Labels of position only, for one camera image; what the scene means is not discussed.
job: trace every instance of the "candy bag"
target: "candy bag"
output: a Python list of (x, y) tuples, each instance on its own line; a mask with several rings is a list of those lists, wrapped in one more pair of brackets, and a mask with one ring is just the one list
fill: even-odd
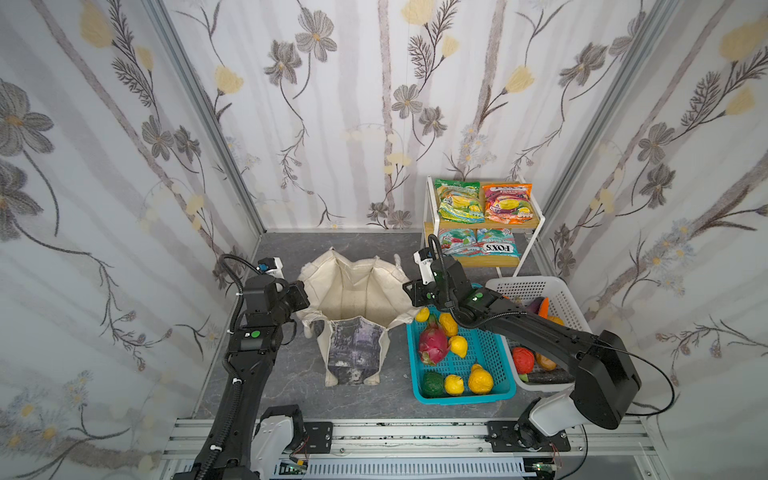
[(525, 223), (533, 218), (531, 184), (483, 185), (485, 217), (499, 223)]
[(475, 238), (475, 231), (472, 229), (440, 229), (437, 237), (440, 241), (440, 248), (446, 255), (470, 257), (481, 253)]
[(479, 228), (477, 242), (483, 255), (520, 256), (518, 248), (515, 245), (515, 237), (512, 235), (512, 230), (509, 230), (508, 228)]
[(435, 180), (440, 202), (438, 212), (443, 220), (459, 223), (482, 223), (485, 217), (480, 206), (480, 183), (457, 180)]

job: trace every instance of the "pink dragon fruit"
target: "pink dragon fruit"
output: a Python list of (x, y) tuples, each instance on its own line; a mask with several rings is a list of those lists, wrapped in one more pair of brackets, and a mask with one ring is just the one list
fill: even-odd
[(435, 366), (448, 355), (448, 337), (437, 324), (434, 315), (429, 316), (427, 328), (419, 336), (419, 355), (422, 363)]

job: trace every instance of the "dark green cucumber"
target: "dark green cucumber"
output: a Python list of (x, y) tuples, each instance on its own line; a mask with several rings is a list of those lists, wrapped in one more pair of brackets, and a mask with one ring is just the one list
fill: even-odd
[(563, 369), (556, 369), (550, 372), (531, 372), (520, 375), (520, 380), (526, 383), (538, 383), (540, 385), (551, 385), (552, 383), (571, 383), (574, 378), (570, 373)]

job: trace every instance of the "wall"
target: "wall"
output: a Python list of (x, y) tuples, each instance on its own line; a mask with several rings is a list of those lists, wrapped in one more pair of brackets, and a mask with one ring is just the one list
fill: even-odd
[(142, 477), (256, 237), (139, 2), (3, 2), (0, 45), (3, 475)]
[(653, 2), (165, 0), (268, 228), (419, 228), (426, 176), (540, 203)]
[[(682, 2), (544, 236), (592, 329), (677, 387), (648, 423), (676, 480), (768, 465), (766, 15)], [(638, 369), (633, 410), (665, 406), (666, 382)]]

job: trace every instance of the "orange carrot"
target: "orange carrot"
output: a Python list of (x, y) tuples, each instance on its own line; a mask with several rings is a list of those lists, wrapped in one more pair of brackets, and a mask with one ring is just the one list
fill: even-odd
[(544, 318), (547, 318), (548, 313), (549, 313), (549, 297), (545, 297), (544, 301), (541, 302), (541, 306), (538, 307), (538, 315), (543, 316)]

